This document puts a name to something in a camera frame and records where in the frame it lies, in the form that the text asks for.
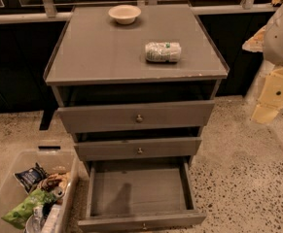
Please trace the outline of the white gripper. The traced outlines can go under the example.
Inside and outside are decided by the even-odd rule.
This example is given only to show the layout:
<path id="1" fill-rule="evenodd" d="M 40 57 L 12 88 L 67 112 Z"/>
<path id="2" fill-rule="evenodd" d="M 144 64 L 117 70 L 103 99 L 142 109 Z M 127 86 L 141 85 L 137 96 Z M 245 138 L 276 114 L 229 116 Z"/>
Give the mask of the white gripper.
<path id="1" fill-rule="evenodd" d="M 260 124 L 272 122 L 278 115 L 278 111 L 275 109 L 283 108 L 283 67 L 273 70 L 265 77 L 259 102 L 262 105 L 256 106 L 252 120 Z"/>

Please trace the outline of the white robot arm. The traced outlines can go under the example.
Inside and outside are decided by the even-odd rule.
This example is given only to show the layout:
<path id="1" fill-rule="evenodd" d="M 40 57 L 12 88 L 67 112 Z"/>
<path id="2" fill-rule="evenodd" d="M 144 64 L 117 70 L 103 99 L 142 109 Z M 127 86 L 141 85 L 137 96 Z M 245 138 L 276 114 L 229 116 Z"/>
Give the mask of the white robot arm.
<path id="1" fill-rule="evenodd" d="M 274 69 L 265 76 L 264 87 L 252 114 L 255 122 L 270 123 L 283 109 L 283 3 L 242 48 L 261 52 L 264 60 L 274 65 Z"/>

